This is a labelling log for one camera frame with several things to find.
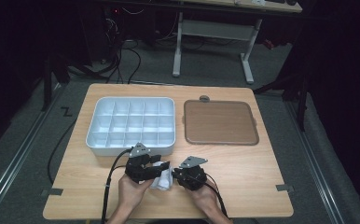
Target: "white metal stand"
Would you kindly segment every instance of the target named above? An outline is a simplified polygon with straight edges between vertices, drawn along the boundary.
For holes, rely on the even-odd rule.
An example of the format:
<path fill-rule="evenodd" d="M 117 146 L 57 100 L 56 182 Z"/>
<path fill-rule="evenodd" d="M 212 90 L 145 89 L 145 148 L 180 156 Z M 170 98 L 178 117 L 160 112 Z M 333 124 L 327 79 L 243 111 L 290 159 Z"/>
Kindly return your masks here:
<path fill-rule="evenodd" d="M 173 76 L 180 76 L 182 35 L 198 35 L 247 41 L 248 45 L 245 53 L 241 54 L 241 61 L 247 83 L 253 84 L 254 79 L 248 60 L 256 41 L 256 36 L 258 35 L 261 22 L 262 20 L 257 20 L 254 26 L 246 26 L 210 21 L 189 21 L 183 20 L 183 13 L 180 12 L 177 29 L 177 46 L 173 63 Z"/>

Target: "brown plastic tray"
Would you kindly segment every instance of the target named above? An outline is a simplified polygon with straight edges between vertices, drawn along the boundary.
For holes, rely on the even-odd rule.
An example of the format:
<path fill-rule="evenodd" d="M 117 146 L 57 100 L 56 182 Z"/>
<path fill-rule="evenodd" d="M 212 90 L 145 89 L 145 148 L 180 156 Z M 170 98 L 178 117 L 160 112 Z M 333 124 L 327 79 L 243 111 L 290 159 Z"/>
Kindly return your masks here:
<path fill-rule="evenodd" d="M 246 102 L 188 100 L 184 110 L 186 140 L 191 144 L 252 146 L 259 141 Z"/>

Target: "white plastic tray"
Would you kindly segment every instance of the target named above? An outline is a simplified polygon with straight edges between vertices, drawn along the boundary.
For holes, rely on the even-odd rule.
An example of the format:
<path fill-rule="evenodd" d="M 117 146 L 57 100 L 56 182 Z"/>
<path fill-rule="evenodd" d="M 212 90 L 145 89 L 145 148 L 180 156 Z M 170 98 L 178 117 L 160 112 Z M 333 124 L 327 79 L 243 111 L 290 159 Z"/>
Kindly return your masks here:
<path fill-rule="evenodd" d="M 117 156 L 138 142 L 151 155 L 170 155 L 175 141 L 174 101 L 168 97 L 104 97 L 93 112 L 87 146 L 97 156 Z"/>

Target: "hand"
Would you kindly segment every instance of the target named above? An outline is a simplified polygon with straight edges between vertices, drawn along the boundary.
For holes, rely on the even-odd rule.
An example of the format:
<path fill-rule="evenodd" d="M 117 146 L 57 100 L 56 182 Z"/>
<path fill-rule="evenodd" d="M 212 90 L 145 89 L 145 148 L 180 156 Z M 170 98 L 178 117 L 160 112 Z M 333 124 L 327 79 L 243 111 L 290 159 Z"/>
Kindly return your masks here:
<path fill-rule="evenodd" d="M 209 179 L 206 184 L 215 187 Z M 217 204 L 217 195 L 209 187 L 203 185 L 200 189 L 190 190 L 186 189 L 188 194 L 191 196 L 194 204 L 215 224 L 227 224 L 232 223 L 220 210 Z"/>
<path fill-rule="evenodd" d="M 118 206 L 113 215 L 107 221 L 109 223 L 125 223 L 142 201 L 145 191 L 153 183 L 154 179 L 146 180 L 142 184 L 133 182 L 127 175 L 124 175 L 118 181 Z"/>

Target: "gray floor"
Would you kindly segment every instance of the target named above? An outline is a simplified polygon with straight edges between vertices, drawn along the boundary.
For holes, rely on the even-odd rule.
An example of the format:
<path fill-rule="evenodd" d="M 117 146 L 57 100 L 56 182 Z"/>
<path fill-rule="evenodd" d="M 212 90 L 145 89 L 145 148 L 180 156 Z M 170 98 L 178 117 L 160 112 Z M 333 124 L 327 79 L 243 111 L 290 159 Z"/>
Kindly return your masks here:
<path fill-rule="evenodd" d="M 256 89 L 273 81 L 288 54 L 291 46 L 281 46 L 276 49 L 266 49 L 256 45 L 250 58 L 250 64 L 255 76 L 255 84 L 250 86 L 245 82 L 239 52 L 242 52 L 242 42 L 231 42 L 225 46 L 205 44 L 197 48 L 198 43 L 186 43 L 183 51 L 182 75 L 171 76 L 173 66 L 172 42 L 162 42 L 151 48 L 142 43 L 134 49 L 141 56 L 141 65 L 134 77 L 133 83 L 154 82 L 177 85 L 246 87 Z M 137 56 L 130 50 L 123 50 L 120 71 L 123 79 L 129 75 L 138 64 Z M 117 74 L 111 78 L 116 83 Z M 48 113 L 41 113 L 43 105 L 42 85 L 33 97 L 13 118 L 10 127 L 0 141 L 0 223 L 84 223 L 84 220 L 52 221 L 42 217 L 47 196 L 45 190 L 50 188 L 48 181 L 48 158 L 60 141 L 63 133 L 75 120 L 88 86 L 101 80 L 89 77 L 72 76 L 67 86 L 61 86 L 56 92 L 56 101 Z M 305 133 L 299 133 L 291 114 L 293 103 L 282 101 L 279 92 L 256 96 L 264 123 L 284 177 L 284 182 L 294 188 L 289 192 L 295 213 L 286 218 L 259 218 L 259 223 L 360 223 L 360 201 L 354 191 L 352 182 L 345 174 L 335 152 L 326 138 L 325 130 L 314 110 L 311 97 L 308 98 L 308 110 L 305 117 Z M 64 116 L 63 107 L 68 107 Z M 45 118 L 35 135 L 28 135 L 35 121 Z M 53 157 L 50 171 L 55 176 L 62 159 L 63 151 L 70 137 L 68 133 L 58 146 Z M 33 139 L 32 144 L 25 144 L 25 139 Z M 332 200 L 339 209 L 333 219 L 326 200 L 322 199 L 321 183 L 314 175 L 310 158 L 305 152 L 305 142 L 312 150 L 312 155 L 318 161 L 318 167 L 329 186 Z M 24 161 L 14 164 L 13 158 L 24 153 Z M 4 183 L 8 173 L 15 176 Z M 254 223 L 249 218 L 236 219 L 235 223 Z"/>

